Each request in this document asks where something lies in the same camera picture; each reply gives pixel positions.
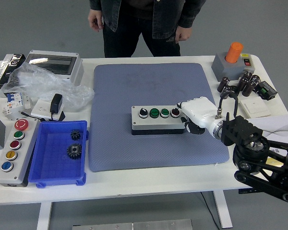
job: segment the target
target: orange cylinder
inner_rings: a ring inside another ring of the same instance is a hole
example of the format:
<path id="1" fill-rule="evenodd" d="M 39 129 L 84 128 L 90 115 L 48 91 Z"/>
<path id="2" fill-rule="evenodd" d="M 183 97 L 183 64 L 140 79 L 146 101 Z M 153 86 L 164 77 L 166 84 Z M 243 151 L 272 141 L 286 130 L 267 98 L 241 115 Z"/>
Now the orange cylinder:
<path id="1" fill-rule="evenodd" d="M 229 63 L 236 63 L 243 50 L 243 45 L 240 42 L 233 42 L 227 52 L 225 60 Z"/>

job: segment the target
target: black gear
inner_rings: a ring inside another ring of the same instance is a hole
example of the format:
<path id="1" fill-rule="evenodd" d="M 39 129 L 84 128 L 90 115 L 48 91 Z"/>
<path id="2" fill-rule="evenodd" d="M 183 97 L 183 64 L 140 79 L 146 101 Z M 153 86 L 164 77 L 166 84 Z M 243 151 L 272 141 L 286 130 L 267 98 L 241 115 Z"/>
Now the black gear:
<path id="1" fill-rule="evenodd" d="M 67 154 L 71 159 L 78 159 L 81 157 L 82 145 L 80 144 L 71 144 L 67 148 Z"/>
<path id="2" fill-rule="evenodd" d="M 78 130 L 73 130 L 71 133 L 71 137 L 73 140 L 79 140 L 80 139 L 80 132 Z"/>

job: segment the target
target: blue mat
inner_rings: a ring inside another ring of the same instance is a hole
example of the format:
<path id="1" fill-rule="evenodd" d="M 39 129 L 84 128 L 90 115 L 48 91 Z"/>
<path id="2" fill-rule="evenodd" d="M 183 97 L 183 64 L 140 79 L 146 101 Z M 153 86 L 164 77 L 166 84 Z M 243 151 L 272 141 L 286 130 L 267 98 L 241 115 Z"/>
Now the blue mat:
<path id="1" fill-rule="evenodd" d="M 223 163 L 229 153 L 206 131 L 194 135 L 131 134 L 133 105 L 175 105 L 213 97 L 200 64 L 100 65 L 94 72 L 89 167 L 94 172 Z"/>

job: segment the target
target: black pants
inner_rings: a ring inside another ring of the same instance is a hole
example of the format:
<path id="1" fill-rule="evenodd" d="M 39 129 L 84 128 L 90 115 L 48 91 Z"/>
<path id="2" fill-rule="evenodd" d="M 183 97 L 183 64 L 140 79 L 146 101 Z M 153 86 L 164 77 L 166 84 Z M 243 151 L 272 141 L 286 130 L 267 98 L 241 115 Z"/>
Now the black pants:
<path id="1" fill-rule="evenodd" d="M 180 46 L 175 43 L 175 33 L 166 39 L 152 38 L 153 22 L 120 14 L 116 32 L 105 23 L 103 29 L 106 58 L 130 58 L 134 53 L 139 36 L 143 39 L 154 57 L 180 56 Z"/>

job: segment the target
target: robotic arm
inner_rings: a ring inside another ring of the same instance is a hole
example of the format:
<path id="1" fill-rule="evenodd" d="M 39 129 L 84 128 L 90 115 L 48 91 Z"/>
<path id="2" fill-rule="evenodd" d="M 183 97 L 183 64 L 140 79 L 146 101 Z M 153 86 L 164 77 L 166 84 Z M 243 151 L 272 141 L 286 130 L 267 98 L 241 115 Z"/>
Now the robotic arm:
<path id="1" fill-rule="evenodd" d="M 224 145 L 235 144 L 233 162 L 238 168 L 234 174 L 236 180 L 288 202 L 288 154 L 284 157 L 270 150 L 270 147 L 274 147 L 288 152 L 288 144 L 267 140 L 262 136 L 261 129 L 242 116 L 236 116 L 238 99 L 235 99 L 233 120 L 229 120 L 229 114 L 226 118 L 221 115 L 222 99 L 218 108 L 206 97 L 178 103 L 177 107 L 189 118 L 189 121 L 182 120 L 189 132 L 201 134 L 206 128 Z M 280 161 L 283 165 L 276 167 L 267 164 L 268 157 Z M 261 173 L 265 180 L 255 176 L 258 173 Z"/>

